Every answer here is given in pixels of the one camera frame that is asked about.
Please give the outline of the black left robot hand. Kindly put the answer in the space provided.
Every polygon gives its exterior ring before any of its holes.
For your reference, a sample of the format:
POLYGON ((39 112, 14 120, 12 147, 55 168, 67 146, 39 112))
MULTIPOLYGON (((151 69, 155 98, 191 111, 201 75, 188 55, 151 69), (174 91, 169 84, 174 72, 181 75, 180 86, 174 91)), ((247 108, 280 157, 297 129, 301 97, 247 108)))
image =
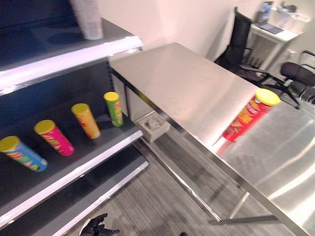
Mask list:
POLYGON ((108 214, 104 213, 89 220, 82 228, 80 236, 118 236, 120 230, 107 229, 101 224, 107 216, 108 214))

